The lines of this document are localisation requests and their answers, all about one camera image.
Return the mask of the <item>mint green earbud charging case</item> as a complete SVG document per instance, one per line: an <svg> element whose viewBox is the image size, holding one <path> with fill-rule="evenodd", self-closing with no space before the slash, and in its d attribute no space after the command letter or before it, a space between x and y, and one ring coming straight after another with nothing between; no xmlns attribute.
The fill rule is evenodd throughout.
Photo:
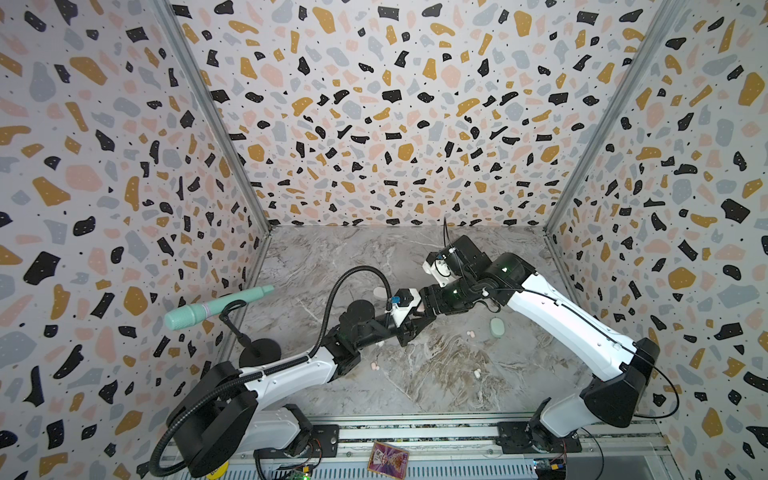
<svg viewBox="0 0 768 480"><path fill-rule="evenodd" d="M490 333L494 338L502 338L505 335L505 323L501 318L492 318L489 321Z"/></svg>

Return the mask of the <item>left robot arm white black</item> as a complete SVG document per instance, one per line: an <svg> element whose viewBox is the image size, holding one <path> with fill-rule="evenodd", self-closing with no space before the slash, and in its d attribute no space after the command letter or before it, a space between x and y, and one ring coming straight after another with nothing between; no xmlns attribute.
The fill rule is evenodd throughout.
<svg viewBox="0 0 768 480"><path fill-rule="evenodd" d="M203 477L239 448L302 453L312 425L285 398L346 375L370 345L390 338L407 345L436 317L414 293L400 292L382 314L366 300L352 302L310 353L281 359L267 340L250 343L255 365L215 365L168 416L167 431L150 457L151 474L186 470Z"/></svg>

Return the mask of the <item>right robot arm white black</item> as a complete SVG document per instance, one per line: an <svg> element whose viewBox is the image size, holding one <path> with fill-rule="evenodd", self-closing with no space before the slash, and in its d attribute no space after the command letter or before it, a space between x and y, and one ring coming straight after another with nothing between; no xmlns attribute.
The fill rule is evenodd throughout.
<svg viewBox="0 0 768 480"><path fill-rule="evenodd" d="M583 427L630 425L660 353L652 340L616 332L557 291L520 256L504 253L491 260L467 236L430 253L422 267L436 282L414 293L411 301L399 302L409 309L402 323L407 331L416 333L439 315L465 313L491 300L534 321L591 371L592 379L581 391L542 401L523 429L523 447L555 452Z"/></svg>

